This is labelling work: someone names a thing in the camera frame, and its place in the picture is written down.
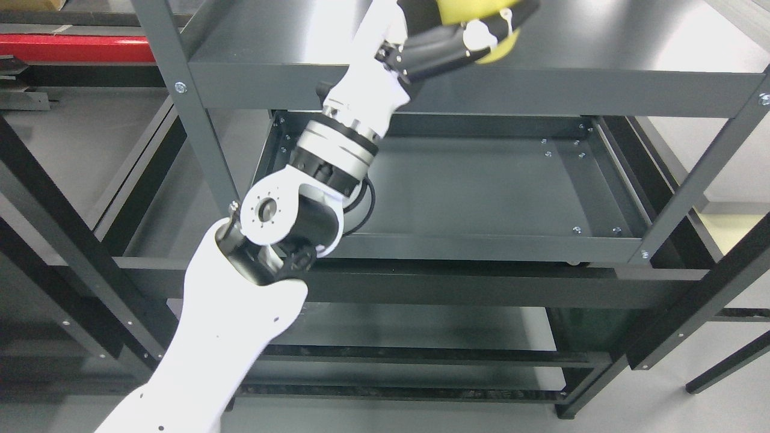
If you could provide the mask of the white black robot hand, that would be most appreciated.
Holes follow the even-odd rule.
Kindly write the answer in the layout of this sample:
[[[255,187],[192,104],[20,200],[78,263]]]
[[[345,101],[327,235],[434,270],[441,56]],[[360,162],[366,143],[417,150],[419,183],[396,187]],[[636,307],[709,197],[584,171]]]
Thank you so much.
[[[493,42],[520,30],[541,3],[520,1],[489,16]],[[350,129],[364,137],[385,136],[390,118],[415,96],[418,86],[475,63],[492,43],[473,49],[465,23],[443,25],[437,1],[374,1],[358,27],[343,78],[322,97],[317,123]]]

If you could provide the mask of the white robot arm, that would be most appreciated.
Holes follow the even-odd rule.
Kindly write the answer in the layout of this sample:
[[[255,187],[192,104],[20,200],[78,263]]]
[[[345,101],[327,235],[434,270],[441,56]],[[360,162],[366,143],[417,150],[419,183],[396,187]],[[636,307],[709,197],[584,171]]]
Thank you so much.
[[[390,120],[325,107],[281,169],[205,233],[185,271],[180,321],[159,366],[99,432],[219,432],[262,351],[297,320],[299,274],[343,238],[343,205],[364,181]]]

